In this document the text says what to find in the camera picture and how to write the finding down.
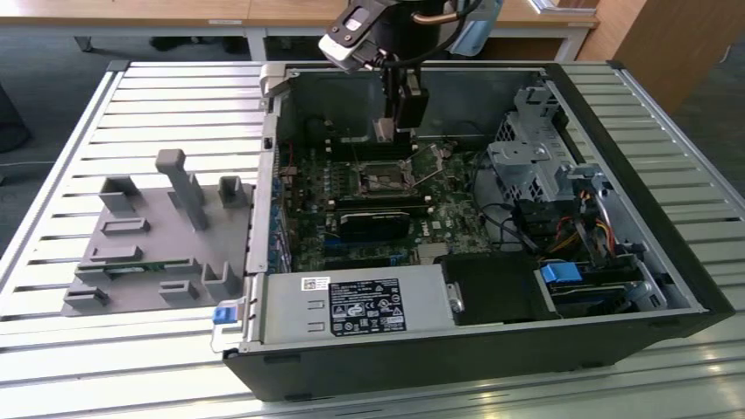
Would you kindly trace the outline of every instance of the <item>metal grating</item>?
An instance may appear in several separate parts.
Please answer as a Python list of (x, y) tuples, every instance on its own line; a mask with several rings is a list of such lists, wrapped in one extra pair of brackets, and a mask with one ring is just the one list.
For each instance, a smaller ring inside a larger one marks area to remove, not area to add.
[[(107, 74), (13, 242), (19, 258), (11, 255), (0, 263), (0, 272), (10, 273), (0, 294), (2, 418), (575, 419), (599, 412), (647, 418), (744, 409), (743, 207), (686, 139), (662, 130), (660, 116), (628, 115), (639, 110), (604, 109), (603, 120), (740, 314), (690, 339), (662, 342), (615, 367), (268, 404), (252, 398), (210, 351), (211, 309), (59, 317), (65, 287), (101, 210), (93, 194), (105, 175), (136, 172), (140, 187), (162, 185), (151, 169), (154, 151), (179, 143), (188, 147), (190, 169), (203, 184), (228, 173), (254, 179), (262, 134), (262, 111), (254, 105), (258, 70), (252, 63), (135, 63), (127, 74)], [(567, 71), (594, 106), (651, 109), (607, 65), (571, 65)], [(192, 100), (216, 103), (207, 104), (210, 110), (175, 103)], [(138, 109), (148, 115), (140, 119), (147, 127), (138, 117), (111, 118), (136, 115), (122, 112)]]

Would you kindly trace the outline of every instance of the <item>motherboard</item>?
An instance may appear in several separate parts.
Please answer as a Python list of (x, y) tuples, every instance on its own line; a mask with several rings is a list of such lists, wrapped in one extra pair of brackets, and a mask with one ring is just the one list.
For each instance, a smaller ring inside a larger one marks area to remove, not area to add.
[(292, 271), (434, 264), (491, 250), (468, 188), (478, 153), (446, 139), (358, 139), (287, 152), (280, 171)]

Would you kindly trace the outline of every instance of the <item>barcode sticker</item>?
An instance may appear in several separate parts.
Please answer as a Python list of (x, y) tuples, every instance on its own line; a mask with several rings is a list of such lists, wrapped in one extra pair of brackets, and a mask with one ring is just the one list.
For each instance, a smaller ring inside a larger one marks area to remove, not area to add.
[(300, 280), (300, 290), (323, 291), (328, 290), (328, 282), (331, 277), (304, 277)]

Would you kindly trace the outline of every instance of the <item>white label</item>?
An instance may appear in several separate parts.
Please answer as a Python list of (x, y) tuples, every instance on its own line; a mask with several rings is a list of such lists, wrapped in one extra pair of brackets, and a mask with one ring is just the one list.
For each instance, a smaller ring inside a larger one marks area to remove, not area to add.
[(210, 19), (210, 24), (244, 24), (243, 20)]
[(300, 290), (323, 291), (328, 290), (328, 282), (331, 277), (306, 277), (300, 280)]

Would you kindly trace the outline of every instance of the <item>warning label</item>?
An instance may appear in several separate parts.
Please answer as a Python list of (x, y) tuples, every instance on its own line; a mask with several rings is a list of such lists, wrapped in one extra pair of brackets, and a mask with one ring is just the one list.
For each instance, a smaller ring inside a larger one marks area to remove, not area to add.
[(335, 336), (407, 330), (398, 278), (331, 283), (328, 300)]

